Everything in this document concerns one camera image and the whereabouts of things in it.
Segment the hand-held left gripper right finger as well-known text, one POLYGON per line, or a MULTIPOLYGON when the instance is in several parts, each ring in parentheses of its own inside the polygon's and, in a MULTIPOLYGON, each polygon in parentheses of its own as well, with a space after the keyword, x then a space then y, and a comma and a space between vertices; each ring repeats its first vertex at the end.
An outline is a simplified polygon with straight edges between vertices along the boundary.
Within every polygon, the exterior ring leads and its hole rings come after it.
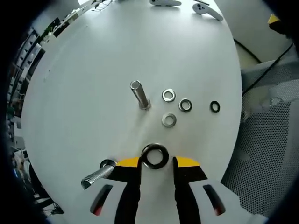
POLYGON ((173 157, 175 201, 181 224, 245 224, 248 212, 239 197, 219 181, 208 179, 199 162, 173 157))

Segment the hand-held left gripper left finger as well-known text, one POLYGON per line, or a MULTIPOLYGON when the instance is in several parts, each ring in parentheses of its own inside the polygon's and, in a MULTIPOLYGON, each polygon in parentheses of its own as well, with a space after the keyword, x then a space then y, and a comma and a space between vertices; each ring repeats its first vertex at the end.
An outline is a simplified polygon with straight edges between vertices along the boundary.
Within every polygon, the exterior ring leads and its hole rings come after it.
POLYGON ((100 189, 95 200, 93 201, 90 212, 95 216, 103 214, 105 201, 108 196, 115 192, 116 185, 120 184, 123 189, 112 212, 113 224, 134 224, 138 203, 141 192, 141 157, 126 158, 121 161, 105 159, 102 161, 100 169, 87 176, 87 186, 100 179, 105 180, 105 184, 100 189))

